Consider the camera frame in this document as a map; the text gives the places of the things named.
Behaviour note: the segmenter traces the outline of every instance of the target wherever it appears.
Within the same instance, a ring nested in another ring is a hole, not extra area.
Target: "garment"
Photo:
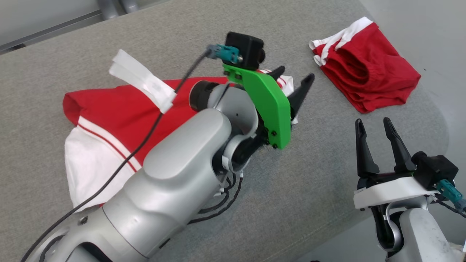
[[[333,36],[310,41],[309,47],[325,75],[361,113],[406,103],[421,78],[366,17]]]
[[[107,188],[81,210],[108,201],[141,168],[145,156],[156,144],[194,116],[189,94],[191,87],[200,80],[227,82],[226,77],[189,78],[145,146]],[[175,88],[180,80],[164,82]],[[285,95],[293,92],[292,77],[281,76],[277,83]],[[76,126],[65,141],[65,166],[75,207],[93,195],[139,146],[160,113],[145,93],[131,85],[68,93],[63,99],[63,111]]]

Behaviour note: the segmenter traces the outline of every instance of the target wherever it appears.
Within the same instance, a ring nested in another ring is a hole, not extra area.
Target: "cable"
[[[42,251],[41,253],[41,257],[39,258],[39,262],[44,262],[45,261],[45,254],[47,253],[47,251],[55,244],[57,243],[57,241],[59,241],[60,239],[62,239],[64,237],[64,235],[59,235],[58,237],[52,239],[52,241],[50,241],[47,246],[44,248],[44,250]]]
[[[233,196],[233,199],[228,203],[228,205],[224,208],[222,208],[220,211],[218,211],[217,213],[215,214],[211,214],[209,216],[206,216],[206,217],[201,217],[201,218],[196,218],[196,219],[193,219],[191,221],[189,221],[188,225],[189,224],[194,224],[194,223],[198,223],[198,222],[202,222],[202,221],[206,221],[206,220],[209,220],[211,218],[214,218],[216,216],[219,216],[221,215],[223,212],[225,212],[228,208],[231,207],[231,205],[234,203],[234,201],[236,200],[236,198],[238,197],[238,194],[240,193],[240,190],[241,190],[241,183],[243,182],[243,178],[240,177],[240,182],[238,183],[238,189],[236,189],[236,193],[234,194]]]
[[[178,86],[175,89],[175,93],[178,93],[180,88],[183,86],[183,84],[186,82],[188,77],[191,75],[191,73],[194,71],[194,69],[199,65],[199,63],[207,56],[209,55],[211,50],[206,50],[200,57],[196,59],[194,64],[188,69],[187,73],[185,76],[181,79],[179,82]],[[122,163],[121,165],[115,170],[115,172],[110,176],[110,178],[105,182],[105,184],[91,197],[86,199],[83,203],[79,204],[75,208],[71,209],[68,213],[66,213],[64,216],[62,216],[57,222],[55,222],[51,227],[49,227],[35,242],[34,244],[26,251],[24,254],[23,258],[21,259],[21,262],[26,262],[26,259],[31,255],[31,253],[34,251],[34,249],[39,245],[39,243],[50,233],[52,230],[58,226],[60,223],[62,223],[65,219],[67,219],[69,216],[71,216],[74,212],[76,212],[78,209],[89,203],[91,200],[93,200],[96,196],[98,196],[109,184],[110,182],[115,178],[115,176],[120,172],[120,170],[124,167],[125,164],[129,162],[129,160],[136,155],[139,150],[147,143],[149,138],[152,136],[152,133],[154,132],[155,128],[157,127],[158,123],[160,122],[160,119],[162,118],[163,113],[160,113],[157,117],[157,119],[154,122],[154,125],[151,127],[149,130],[149,133],[147,133],[146,137],[144,140],[139,144],[139,146],[131,153]]]
[[[220,207],[222,207],[226,201],[228,200],[228,198],[230,197],[230,192],[228,191],[230,188],[232,188],[234,186],[234,183],[236,182],[236,176],[235,174],[233,173],[233,184],[231,183],[230,181],[230,178],[227,177],[226,178],[226,181],[228,183],[228,187],[225,188],[225,197],[222,199],[222,201],[220,201],[220,203],[218,203],[217,205],[213,206],[213,207],[207,207],[207,208],[203,208],[201,210],[199,210],[198,214],[205,214],[205,213],[208,213],[208,212],[212,212],[212,211],[215,211],[217,209],[219,209]]]
[[[233,184],[230,184],[225,190],[230,190],[234,187],[234,184],[236,184],[236,174],[233,173]]]
[[[446,203],[444,203],[444,202],[442,202],[442,201],[437,200],[435,203],[439,203],[440,205],[442,205],[442,206],[444,206],[444,207],[450,209],[451,211],[453,211],[453,212],[455,212],[455,213],[457,213],[457,214],[460,214],[462,217],[466,218],[466,214],[464,214],[463,212],[460,212],[460,211],[456,210],[455,208],[453,208],[453,207],[447,205]]]
[[[217,205],[212,206],[212,207],[203,208],[203,209],[199,210],[198,214],[205,214],[205,213],[209,213],[209,212],[212,212],[214,210],[217,210],[218,208],[223,206],[223,204],[226,203],[226,201],[228,200],[229,197],[230,197],[230,192],[228,192],[228,190],[225,190],[225,196],[223,197],[222,201],[220,201],[220,203],[218,203]]]
[[[212,108],[214,108],[214,109],[217,108],[217,106],[219,105],[220,101],[222,101],[223,96],[226,94],[226,91],[227,91],[229,88],[230,88],[230,84],[228,83],[228,84],[226,84],[225,89],[223,90],[222,95],[220,96],[220,98],[217,100],[217,102],[215,103],[215,105],[214,105]]]

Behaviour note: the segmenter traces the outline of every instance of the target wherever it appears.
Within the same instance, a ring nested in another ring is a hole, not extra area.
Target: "gray wall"
[[[0,46],[98,9],[97,0],[0,0]]]

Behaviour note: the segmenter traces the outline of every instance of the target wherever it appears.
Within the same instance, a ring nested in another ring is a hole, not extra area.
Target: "gray couch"
[[[63,145],[73,126],[62,112],[64,94],[123,84],[108,74],[120,48],[161,79],[180,78],[228,31],[264,40],[262,68],[285,65],[295,83],[313,72],[315,83],[291,144],[257,152],[234,205],[188,226],[152,261],[293,261],[366,218],[352,202],[355,119],[363,119],[382,171],[394,165],[385,116],[411,153],[441,154],[448,144],[444,119],[421,86],[406,105],[361,115],[314,63],[309,40],[367,15],[358,0],[170,0],[0,56],[1,260],[18,261],[72,207]],[[221,73],[220,61],[210,60],[194,76]]]

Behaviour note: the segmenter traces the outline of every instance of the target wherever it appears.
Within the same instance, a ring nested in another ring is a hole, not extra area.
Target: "bolt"
[[[81,219],[78,221],[78,226],[86,224],[86,223],[87,223],[87,219],[88,219],[87,216],[81,218]]]

